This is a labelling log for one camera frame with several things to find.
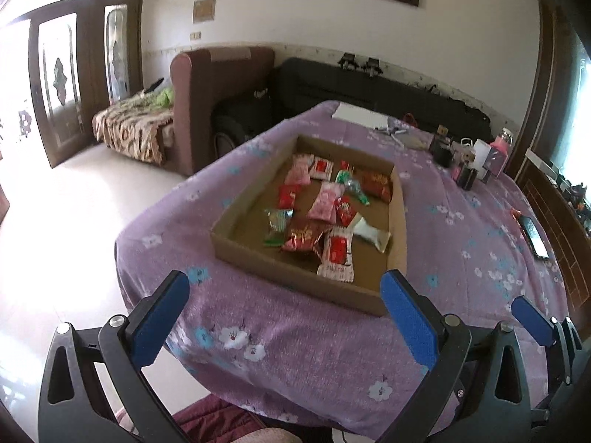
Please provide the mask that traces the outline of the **black box with bottles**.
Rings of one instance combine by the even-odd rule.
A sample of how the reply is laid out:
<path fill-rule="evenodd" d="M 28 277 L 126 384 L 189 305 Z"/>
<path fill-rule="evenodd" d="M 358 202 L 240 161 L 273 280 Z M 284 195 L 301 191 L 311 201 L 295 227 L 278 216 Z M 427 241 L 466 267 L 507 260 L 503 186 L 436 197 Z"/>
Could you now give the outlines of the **black box with bottles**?
<path fill-rule="evenodd" d="M 451 170 L 451 178 L 458 187 L 470 191 L 476 180 L 476 150 L 470 138 L 455 141 L 449 129 L 440 125 L 431 140 L 429 152 L 436 164 Z"/>

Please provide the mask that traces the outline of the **dark red snack packet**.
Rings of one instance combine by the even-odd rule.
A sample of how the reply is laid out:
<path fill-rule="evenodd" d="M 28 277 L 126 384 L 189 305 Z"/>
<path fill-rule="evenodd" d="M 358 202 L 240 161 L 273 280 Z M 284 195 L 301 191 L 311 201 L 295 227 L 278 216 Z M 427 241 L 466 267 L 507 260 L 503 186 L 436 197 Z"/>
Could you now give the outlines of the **dark red snack packet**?
<path fill-rule="evenodd" d="M 359 180 L 363 193 L 378 198 L 385 203 L 392 200 L 392 182 L 388 176 L 367 170 L 358 170 L 355 173 Z"/>

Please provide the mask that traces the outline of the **large red snack packet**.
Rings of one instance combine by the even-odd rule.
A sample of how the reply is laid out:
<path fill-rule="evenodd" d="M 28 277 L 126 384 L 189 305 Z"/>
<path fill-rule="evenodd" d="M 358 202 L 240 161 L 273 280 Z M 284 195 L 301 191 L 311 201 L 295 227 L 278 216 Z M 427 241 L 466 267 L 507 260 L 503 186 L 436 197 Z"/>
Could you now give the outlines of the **large red snack packet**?
<path fill-rule="evenodd" d="M 287 227 L 287 238 L 281 249 L 287 252 L 318 252 L 322 236 L 330 228 L 322 221 L 294 219 Z"/>

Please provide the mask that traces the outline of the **pink hello kitty packet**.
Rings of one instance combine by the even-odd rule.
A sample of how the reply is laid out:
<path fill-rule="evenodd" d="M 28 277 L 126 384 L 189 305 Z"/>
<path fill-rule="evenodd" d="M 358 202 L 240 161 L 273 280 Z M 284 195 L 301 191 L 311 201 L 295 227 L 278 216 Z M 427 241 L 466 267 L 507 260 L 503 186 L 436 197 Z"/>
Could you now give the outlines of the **pink hello kitty packet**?
<path fill-rule="evenodd" d="M 337 222 L 337 209 L 335 202 L 345 194 L 345 185 L 337 182 L 322 182 L 311 209 L 308 210 L 309 219 L 324 221 L 335 225 Z"/>

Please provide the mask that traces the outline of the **black smartphone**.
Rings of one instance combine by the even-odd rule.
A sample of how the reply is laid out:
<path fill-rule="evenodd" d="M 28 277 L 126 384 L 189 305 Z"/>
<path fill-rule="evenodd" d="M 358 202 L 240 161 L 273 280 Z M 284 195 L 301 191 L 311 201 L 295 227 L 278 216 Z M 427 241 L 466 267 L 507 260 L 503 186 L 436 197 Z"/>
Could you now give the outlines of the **black smartphone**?
<path fill-rule="evenodd" d="M 538 260 L 549 260 L 550 255 L 533 219 L 520 215 L 517 217 L 517 221 L 534 257 Z"/>

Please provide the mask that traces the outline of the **pale green white packet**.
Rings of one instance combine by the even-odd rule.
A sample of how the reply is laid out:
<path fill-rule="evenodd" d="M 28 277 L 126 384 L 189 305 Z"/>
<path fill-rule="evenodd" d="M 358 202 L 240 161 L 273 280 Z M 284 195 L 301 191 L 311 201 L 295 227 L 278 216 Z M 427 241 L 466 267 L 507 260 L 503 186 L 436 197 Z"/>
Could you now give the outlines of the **pale green white packet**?
<path fill-rule="evenodd" d="M 348 230 L 353 235 L 373 244 L 380 253 L 386 252 L 392 235 L 389 231 L 370 225 L 360 213 L 356 213 L 356 216 L 348 225 Z"/>

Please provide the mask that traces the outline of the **white red all's well packet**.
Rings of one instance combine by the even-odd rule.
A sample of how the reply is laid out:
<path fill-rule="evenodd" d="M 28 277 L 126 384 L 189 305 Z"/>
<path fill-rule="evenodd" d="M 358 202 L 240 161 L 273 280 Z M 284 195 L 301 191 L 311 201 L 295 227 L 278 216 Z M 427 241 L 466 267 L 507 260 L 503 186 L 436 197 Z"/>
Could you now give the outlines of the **white red all's well packet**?
<path fill-rule="evenodd" d="M 322 236 L 321 264 L 317 269 L 318 276 L 353 283 L 353 233 L 343 227 L 332 227 Z"/>

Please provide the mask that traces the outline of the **purple floral tablecloth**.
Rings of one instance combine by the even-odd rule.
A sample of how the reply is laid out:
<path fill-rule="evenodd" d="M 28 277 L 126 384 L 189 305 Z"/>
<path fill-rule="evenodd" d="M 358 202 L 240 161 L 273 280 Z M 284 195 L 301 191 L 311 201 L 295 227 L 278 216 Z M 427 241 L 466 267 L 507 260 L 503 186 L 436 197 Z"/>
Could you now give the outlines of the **purple floral tablecloth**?
<path fill-rule="evenodd" d="M 387 271 L 473 327 L 511 321 L 518 297 L 557 319 L 569 304 L 556 259 L 536 258 L 519 225 L 532 208 L 511 178 L 464 190 L 429 153 L 338 109 L 322 102 L 179 184 L 118 236 L 116 270 L 128 308 L 170 272 L 186 276 L 188 300 L 165 346 L 213 395 L 267 418 L 377 438 L 429 370 L 381 298 Z M 295 202 L 304 242 L 273 246 L 267 213 L 294 156 L 389 179 L 389 201 L 352 200 L 367 225 L 390 234 L 385 250 L 308 220 L 318 181 Z"/>

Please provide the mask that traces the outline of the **red square snack packet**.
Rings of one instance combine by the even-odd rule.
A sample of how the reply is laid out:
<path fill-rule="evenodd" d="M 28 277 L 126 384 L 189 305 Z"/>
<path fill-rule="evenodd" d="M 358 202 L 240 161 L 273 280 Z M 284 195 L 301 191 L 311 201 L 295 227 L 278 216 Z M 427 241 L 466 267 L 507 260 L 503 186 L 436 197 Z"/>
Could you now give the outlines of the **red square snack packet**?
<path fill-rule="evenodd" d="M 283 184 L 277 196 L 277 209 L 293 210 L 296 208 L 297 195 L 301 192 L 301 185 Z"/>

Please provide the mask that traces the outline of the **pink sleeved bottle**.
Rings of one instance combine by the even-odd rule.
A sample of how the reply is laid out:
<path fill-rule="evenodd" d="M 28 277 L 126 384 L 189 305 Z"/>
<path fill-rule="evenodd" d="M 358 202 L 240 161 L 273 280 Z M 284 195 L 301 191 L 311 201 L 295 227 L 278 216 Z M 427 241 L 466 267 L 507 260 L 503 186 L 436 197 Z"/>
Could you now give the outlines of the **pink sleeved bottle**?
<path fill-rule="evenodd" d="M 513 138 L 513 132 L 504 127 L 502 133 L 490 144 L 484 167 L 491 175 L 498 177 L 504 170 L 513 147 Z"/>

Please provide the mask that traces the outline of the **green candy packet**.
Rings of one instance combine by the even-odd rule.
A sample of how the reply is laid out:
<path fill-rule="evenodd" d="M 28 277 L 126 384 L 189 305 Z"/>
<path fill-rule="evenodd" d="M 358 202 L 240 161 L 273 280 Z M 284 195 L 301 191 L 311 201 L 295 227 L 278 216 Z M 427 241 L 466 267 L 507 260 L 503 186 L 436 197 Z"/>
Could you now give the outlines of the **green candy packet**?
<path fill-rule="evenodd" d="M 342 184 L 346 188 L 346 192 L 352 194 L 358 199 L 363 206 L 369 206 L 370 200 L 365 192 L 363 192 L 362 185 L 359 180 L 353 177 L 353 173 L 349 170 L 340 170 L 335 176 L 335 182 Z"/>

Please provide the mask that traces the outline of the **white cup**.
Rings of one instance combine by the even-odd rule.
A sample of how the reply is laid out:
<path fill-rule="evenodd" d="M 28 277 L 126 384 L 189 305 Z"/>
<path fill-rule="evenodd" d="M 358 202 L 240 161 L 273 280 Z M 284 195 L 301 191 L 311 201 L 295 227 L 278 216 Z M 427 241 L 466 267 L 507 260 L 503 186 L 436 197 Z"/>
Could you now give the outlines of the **white cup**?
<path fill-rule="evenodd" d="M 484 180 L 486 178 L 487 169 L 485 168 L 485 162 L 490 151 L 491 146 L 481 139 L 477 139 L 473 145 L 475 159 L 472 163 L 472 167 L 477 170 L 477 178 L 479 180 Z"/>

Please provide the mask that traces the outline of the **small red candy packet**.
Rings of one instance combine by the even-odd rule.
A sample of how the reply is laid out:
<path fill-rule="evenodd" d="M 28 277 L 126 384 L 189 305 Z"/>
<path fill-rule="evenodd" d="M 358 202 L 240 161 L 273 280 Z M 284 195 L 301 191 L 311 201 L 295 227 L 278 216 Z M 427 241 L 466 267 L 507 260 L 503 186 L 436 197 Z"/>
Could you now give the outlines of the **small red candy packet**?
<path fill-rule="evenodd" d="M 348 227 L 352 223 L 356 217 L 356 209 L 348 196 L 344 195 L 335 200 L 335 213 L 340 226 Z"/>

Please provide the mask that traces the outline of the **black sofa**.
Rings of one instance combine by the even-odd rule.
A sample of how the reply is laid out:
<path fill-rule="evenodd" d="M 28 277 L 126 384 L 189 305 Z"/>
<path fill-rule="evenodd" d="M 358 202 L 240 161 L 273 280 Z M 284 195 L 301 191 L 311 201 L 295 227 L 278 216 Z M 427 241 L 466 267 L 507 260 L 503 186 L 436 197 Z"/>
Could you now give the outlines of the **black sofa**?
<path fill-rule="evenodd" d="M 252 89 L 215 104 L 211 114 L 214 154 L 219 158 L 284 119 L 328 100 L 400 120 L 413 117 L 420 129 L 431 133 L 444 126 L 456 141 L 463 137 L 493 141 L 488 115 L 459 99 L 438 94 L 435 86 L 417 88 L 382 76 L 372 78 L 325 63 L 290 58 Z"/>

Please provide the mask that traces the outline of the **green clear cookie packet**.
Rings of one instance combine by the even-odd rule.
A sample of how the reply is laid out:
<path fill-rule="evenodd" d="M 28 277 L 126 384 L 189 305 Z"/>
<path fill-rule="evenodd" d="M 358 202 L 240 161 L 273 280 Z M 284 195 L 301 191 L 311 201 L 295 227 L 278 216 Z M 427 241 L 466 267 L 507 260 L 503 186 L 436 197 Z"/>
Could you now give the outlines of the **green clear cookie packet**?
<path fill-rule="evenodd" d="M 267 247 L 283 246 L 287 238 L 287 227 L 294 217 L 294 209 L 266 209 L 267 218 L 266 236 L 263 238 L 263 245 Z"/>

